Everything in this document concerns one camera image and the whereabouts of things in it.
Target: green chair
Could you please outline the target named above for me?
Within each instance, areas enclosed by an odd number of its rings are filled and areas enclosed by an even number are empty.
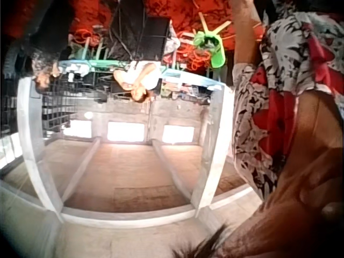
[[[227,27],[229,24],[231,24],[231,22],[226,21],[220,26],[218,26],[215,30],[209,31],[203,14],[199,12],[198,15],[202,22],[204,32],[197,32],[195,38],[193,39],[193,44],[198,48],[204,48],[204,46],[206,45],[206,41],[211,40],[213,42],[213,47],[207,47],[207,50],[211,53],[211,66],[213,68],[219,68],[225,64],[226,55],[222,43],[222,38],[218,33],[222,31],[225,27]]]

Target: plastic chair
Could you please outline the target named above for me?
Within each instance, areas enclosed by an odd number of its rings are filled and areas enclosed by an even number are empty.
[[[231,24],[231,21],[228,20],[224,22],[223,24],[221,24],[220,26],[218,26],[215,30],[209,31],[208,26],[203,17],[203,14],[199,12],[198,15],[202,22],[204,32],[203,31],[197,32],[193,40],[193,44],[195,46],[200,46],[201,44],[205,42],[206,38],[214,38],[218,42],[218,45],[214,49],[210,49],[211,66],[213,68],[219,68],[225,64],[226,55],[225,55],[225,50],[222,43],[222,38],[220,37],[220,35],[218,35],[218,33],[222,31],[225,27],[227,27],[229,24]]]

